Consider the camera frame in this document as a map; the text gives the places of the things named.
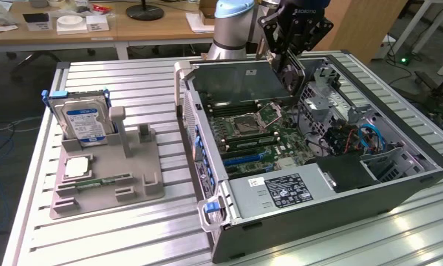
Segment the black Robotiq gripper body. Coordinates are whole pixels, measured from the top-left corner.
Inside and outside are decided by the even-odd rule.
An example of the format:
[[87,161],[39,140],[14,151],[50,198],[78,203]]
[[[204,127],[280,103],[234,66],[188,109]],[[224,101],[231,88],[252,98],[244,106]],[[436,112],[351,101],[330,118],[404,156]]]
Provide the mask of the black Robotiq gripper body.
[[303,30],[306,21],[322,19],[328,1],[279,1],[276,13],[279,13],[279,24],[283,30],[284,49],[296,55],[296,41]]

